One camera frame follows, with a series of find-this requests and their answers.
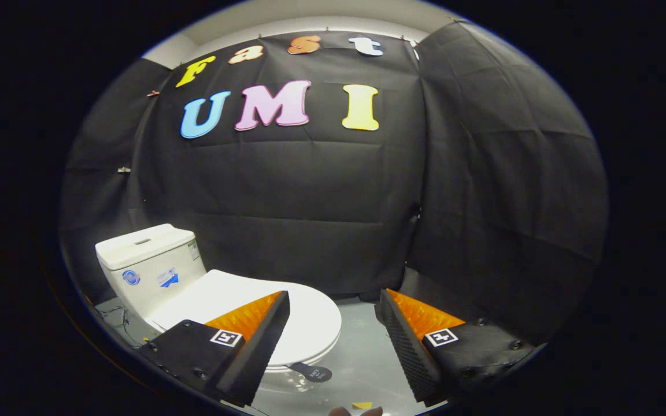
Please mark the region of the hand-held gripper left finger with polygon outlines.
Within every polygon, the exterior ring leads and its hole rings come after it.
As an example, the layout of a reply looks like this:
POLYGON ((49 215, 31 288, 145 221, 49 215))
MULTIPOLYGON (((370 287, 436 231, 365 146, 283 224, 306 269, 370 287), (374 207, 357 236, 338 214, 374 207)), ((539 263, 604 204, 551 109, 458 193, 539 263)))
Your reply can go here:
POLYGON ((288 292, 273 292, 204 324, 182 320, 138 353, 207 398, 251 405, 289 314, 288 292))

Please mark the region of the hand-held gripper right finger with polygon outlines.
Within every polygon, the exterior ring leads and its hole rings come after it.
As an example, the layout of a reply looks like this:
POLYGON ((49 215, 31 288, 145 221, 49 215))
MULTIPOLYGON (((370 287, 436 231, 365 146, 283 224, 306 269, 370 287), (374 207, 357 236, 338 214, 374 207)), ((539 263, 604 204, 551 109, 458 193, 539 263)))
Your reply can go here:
POLYGON ((491 389, 528 363, 537 347, 491 321, 463 321, 383 289, 379 320, 417 402, 438 404, 491 389))

